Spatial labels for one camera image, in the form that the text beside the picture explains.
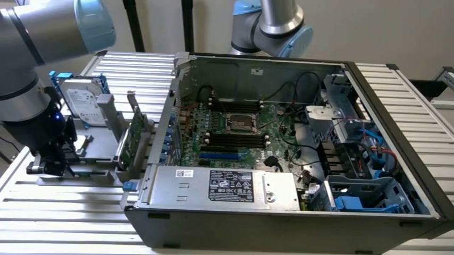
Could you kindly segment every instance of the robot end effector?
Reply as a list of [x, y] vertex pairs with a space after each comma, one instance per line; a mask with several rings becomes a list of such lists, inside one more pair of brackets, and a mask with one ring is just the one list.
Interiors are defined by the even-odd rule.
[[312, 39], [295, 0], [236, 0], [230, 54], [300, 57]]
[[112, 46], [112, 20], [100, 0], [57, 0], [1, 9], [0, 29], [0, 121], [38, 158], [26, 172], [61, 176], [70, 172], [73, 122], [34, 67]]

